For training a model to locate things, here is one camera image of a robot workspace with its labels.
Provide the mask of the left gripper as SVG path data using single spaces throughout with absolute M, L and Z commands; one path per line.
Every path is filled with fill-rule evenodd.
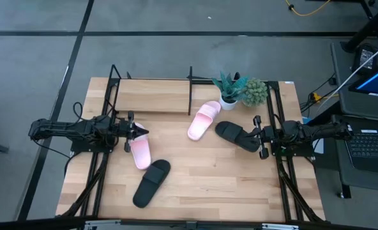
M 127 118 L 119 118 L 117 134 L 119 137 L 124 137 L 126 139 L 124 145 L 124 151 L 129 153 L 131 151 L 130 142 L 133 139 L 147 139 L 148 130 L 146 130 L 140 123 L 134 122 L 134 112 L 128 111 Z

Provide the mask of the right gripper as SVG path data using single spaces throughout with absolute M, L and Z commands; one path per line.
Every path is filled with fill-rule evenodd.
M 275 138 L 274 128 L 271 125 L 263 127 L 259 115 L 253 118 L 253 123 L 255 128 L 250 133 L 246 133 L 243 140 L 250 144 L 259 144 L 259 157 L 261 160 L 265 160 L 272 154 Z

